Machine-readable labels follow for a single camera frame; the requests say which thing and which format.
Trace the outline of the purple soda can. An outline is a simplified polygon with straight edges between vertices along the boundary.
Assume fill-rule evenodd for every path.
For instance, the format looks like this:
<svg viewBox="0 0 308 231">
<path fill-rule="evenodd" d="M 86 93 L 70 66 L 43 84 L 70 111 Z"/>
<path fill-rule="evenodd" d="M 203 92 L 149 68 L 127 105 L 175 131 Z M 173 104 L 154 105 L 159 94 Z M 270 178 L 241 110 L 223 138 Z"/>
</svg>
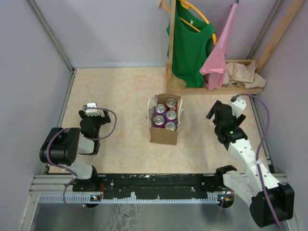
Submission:
<svg viewBox="0 0 308 231">
<path fill-rule="evenodd" d="M 165 116 L 167 112 L 166 106 L 164 104 L 157 104 L 157 106 L 154 108 L 154 114 L 155 116 Z"/>
<path fill-rule="evenodd" d="M 174 110 L 169 110 L 165 114 L 165 120 L 166 122 L 173 122 L 176 123 L 178 120 L 178 114 Z"/>
<path fill-rule="evenodd" d="M 166 124 L 165 118 L 162 115 L 156 115 L 153 118 L 153 127 L 164 128 Z"/>
</svg>

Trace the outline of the red soda can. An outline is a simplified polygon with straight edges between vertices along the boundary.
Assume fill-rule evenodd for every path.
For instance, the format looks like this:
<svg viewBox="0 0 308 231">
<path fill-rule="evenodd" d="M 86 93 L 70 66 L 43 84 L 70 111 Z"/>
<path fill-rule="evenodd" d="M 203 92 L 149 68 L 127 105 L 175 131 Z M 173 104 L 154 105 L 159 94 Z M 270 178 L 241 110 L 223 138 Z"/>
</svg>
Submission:
<svg viewBox="0 0 308 231">
<path fill-rule="evenodd" d="M 173 99 L 173 98 L 167 99 L 166 104 L 165 104 L 167 111 L 172 110 L 172 111 L 176 112 L 177 106 L 178 106 L 178 102 L 175 99 Z"/>
</svg>

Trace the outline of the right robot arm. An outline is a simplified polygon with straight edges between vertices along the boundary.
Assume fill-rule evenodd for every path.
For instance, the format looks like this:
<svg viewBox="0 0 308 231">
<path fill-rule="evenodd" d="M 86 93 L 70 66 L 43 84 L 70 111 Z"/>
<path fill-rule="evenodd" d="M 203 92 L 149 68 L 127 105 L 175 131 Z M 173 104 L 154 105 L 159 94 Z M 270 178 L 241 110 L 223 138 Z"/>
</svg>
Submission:
<svg viewBox="0 0 308 231">
<path fill-rule="evenodd" d="M 216 171 L 218 189 L 234 191 L 249 207 L 254 222 L 261 228 L 290 220 L 294 214 L 295 192 L 291 185 L 282 184 L 255 153 L 248 136 L 240 128 L 245 120 L 246 101 L 232 98 L 231 104 L 216 101 L 207 114 L 213 119 L 218 141 L 240 163 L 244 175 L 233 166 Z"/>
</svg>

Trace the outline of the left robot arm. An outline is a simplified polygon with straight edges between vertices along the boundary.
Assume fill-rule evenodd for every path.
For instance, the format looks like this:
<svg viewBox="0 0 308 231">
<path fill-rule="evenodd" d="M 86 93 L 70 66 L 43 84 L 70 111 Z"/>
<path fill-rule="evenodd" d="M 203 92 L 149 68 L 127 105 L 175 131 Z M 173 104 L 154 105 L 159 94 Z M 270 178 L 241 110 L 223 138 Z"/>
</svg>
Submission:
<svg viewBox="0 0 308 231">
<path fill-rule="evenodd" d="M 52 128 L 40 149 L 40 161 L 67 170 L 74 176 L 76 184 L 80 183 L 90 191 L 98 189 L 100 179 L 96 168 L 85 163 L 78 155 L 98 153 L 100 140 L 111 135 L 100 137 L 101 126 L 111 123 L 110 112 L 108 109 L 87 106 L 78 112 L 80 127 Z"/>
</svg>

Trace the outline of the burlap canvas bag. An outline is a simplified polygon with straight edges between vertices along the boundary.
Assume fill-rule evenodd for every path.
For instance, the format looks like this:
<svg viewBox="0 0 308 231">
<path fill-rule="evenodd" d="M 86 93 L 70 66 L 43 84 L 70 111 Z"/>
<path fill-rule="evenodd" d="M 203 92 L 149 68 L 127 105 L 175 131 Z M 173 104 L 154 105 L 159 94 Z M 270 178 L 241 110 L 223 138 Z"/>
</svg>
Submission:
<svg viewBox="0 0 308 231">
<path fill-rule="evenodd" d="M 159 103 L 165 105 L 167 99 L 169 98 L 173 98 L 178 102 L 176 111 L 178 114 L 178 120 L 175 123 L 177 125 L 176 131 L 165 129 L 165 127 L 164 128 L 153 127 L 153 118 L 155 117 L 154 108 Z M 147 103 L 147 111 L 146 111 L 146 118 L 150 126 L 149 128 L 150 142 L 158 144 L 176 145 L 178 138 L 178 130 L 182 122 L 182 114 L 183 114 L 183 99 L 180 96 L 169 93 L 162 93 L 150 98 Z"/>
</svg>

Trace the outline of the silver top can front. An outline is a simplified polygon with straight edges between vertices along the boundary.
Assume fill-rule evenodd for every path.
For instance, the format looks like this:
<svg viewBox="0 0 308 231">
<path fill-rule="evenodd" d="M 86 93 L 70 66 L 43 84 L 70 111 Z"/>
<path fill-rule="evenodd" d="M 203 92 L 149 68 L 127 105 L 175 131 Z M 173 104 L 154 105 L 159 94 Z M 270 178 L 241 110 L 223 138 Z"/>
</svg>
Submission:
<svg viewBox="0 0 308 231">
<path fill-rule="evenodd" d="M 176 131 L 177 130 L 177 125 L 174 122 L 166 122 L 165 124 L 165 129 L 171 130 L 171 131 Z"/>
</svg>

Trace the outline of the pink t-shirt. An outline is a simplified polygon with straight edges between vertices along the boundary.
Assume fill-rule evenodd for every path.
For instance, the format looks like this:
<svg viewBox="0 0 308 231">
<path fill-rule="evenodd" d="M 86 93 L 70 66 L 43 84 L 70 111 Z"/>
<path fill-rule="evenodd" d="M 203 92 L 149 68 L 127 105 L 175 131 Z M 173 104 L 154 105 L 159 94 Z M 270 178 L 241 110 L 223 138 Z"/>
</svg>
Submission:
<svg viewBox="0 0 308 231">
<path fill-rule="evenodd" d="M 219 36 L 217 44 L 214 46 L 209 57 L 206 59 L 199 71 L 204 76 L 205 87 L 208 90 L 220 89 L 223 85 L 224 77 L 227 72 L 225 56 L 228 51 L 238 3 L 239 1 L 236 0 L 231 6 L 230 14 Z"/>
</svg>

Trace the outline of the wooden clothes rack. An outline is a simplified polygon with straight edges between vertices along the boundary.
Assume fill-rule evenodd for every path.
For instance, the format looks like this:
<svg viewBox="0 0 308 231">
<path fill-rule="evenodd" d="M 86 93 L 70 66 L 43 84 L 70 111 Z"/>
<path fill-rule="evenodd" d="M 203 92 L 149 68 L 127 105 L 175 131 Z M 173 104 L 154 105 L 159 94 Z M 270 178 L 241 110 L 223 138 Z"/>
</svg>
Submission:
<svg viewBox="0 0 308 231">
<path fill-rule="evenodd" d="M 160 1 L 159 7 L 171 14 L 167 27 L 168 88 L 172 77 L 181 80 L 188 89 L 265 87 L 267 82 L 257 73 L 255 61 L 243 64 L 225 59 L 238 4 L 236 0 L 231 5 L 224 27 L 217 35 L 207 17 L 189 1 Z"/>
</svg>

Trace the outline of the beige crumpled cloth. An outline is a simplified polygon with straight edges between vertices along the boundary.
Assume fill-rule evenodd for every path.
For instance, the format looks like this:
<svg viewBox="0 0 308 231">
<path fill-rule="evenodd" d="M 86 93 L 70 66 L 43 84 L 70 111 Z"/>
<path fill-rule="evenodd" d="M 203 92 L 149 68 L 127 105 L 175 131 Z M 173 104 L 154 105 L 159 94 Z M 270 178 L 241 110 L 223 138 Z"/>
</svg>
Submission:
<svg viewBox="0 0 308 231">
<path fill-rule="evenodd" d="M 223 85 L 227 87 L 245 87 L 246 89 L 263 88 L 267 81 L 256 73 L 256 62 L 249 65 L 240 63 L 227 63 L 227 72 Z"/>
</svg>

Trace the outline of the green t-shirt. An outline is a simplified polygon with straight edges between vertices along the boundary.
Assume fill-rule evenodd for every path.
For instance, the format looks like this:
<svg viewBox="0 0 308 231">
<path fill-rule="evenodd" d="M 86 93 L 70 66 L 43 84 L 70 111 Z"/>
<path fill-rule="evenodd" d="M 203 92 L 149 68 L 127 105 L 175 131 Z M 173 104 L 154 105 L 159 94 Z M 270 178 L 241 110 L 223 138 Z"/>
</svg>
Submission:
<svg viewBox="0 0 308 231">
<path fill-rule="evenodd" d="M 180 17 L 192 22 L 201 32 L 182 22 Z M 204 77 L 199 71 L 212 51 L 212 35 L 215 32 L 212 24 L 207 25 L 195 18 L 177 1 L 172 72 L 177 78 L 185 81 L 187 88 L 199 88 L 205 85 Z"/>
</svg>

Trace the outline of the yellow clothes hanger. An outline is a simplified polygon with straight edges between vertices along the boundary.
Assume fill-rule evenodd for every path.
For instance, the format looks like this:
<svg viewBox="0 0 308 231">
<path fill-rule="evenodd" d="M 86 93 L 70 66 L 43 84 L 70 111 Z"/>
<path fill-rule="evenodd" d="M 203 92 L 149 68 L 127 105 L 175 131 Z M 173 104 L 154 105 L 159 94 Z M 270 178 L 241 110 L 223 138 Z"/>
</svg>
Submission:
<svg viewBox="0 0 308 231">
<path fill-rule="evenodd" d="M 194 15 L 195 18 L 198 18 L 199 20 L 203 21 L 207 25 L 210 24 L 210 21 L 205 17 L 205 15 L 197 9 L 193 4 L 191 4 L 188 0 L 179 0 L 180 5 L 185 11 L 189 12 L 191 15 Z M 165 9 L 167 12 L 171 13 L 171 9 L 169 7 L 169 4 L 166 0 L 160 0 L 158 4 L 158 8 Z M 188 22 L 186 19 L 180 17 L 181 21 L 185 24 L 189 25 L 191 28 L 193 28 L 197 32 L 201 32 L 201 30 L 196 27 L 192 22 Z"/>
</svg>

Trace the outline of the leaning wooden beam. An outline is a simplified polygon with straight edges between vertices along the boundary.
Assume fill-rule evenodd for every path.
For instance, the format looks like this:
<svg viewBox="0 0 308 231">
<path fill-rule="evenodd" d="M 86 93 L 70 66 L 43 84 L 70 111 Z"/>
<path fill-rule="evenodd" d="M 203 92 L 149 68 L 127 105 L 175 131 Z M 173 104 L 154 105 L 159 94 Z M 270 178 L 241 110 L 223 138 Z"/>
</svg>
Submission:
<svg viewBox="0 0 308 231">
<path fill-rule="evenodd" d="M 274 52 L 277 44 L 283 37 L 285 31 L 291 24 L 293 18 L 297 15 L 299 9 L 301 8 L 304 2 L 305 2 L 304 0 L 292 0 L 288 5 L 287 10 L 281 17 L 278 25 L 274 28 L 275 30 L 271 34 L 271 37 L 268 40 L 265 48 L 262 50 L 260 57 L 257 59 L 257 69 L 256 69 L 257 73 L 260 73 L 263 67 L 265 66 L 267 60 Z"/>
</svg>

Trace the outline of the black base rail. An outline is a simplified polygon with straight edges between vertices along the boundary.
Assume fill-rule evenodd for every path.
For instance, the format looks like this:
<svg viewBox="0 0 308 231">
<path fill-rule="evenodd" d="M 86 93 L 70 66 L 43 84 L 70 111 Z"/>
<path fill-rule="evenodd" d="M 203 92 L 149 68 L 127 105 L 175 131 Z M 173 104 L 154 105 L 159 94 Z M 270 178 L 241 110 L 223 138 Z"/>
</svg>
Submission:
<svg viewBox="0 0 308 231">
<path fill-rule="evenodd" d="M 98 174 L 74 180 L 74 192 L 98 192 L 104 199 L 207 199 L 227 187 L 221 174 Z"/>
</svg>

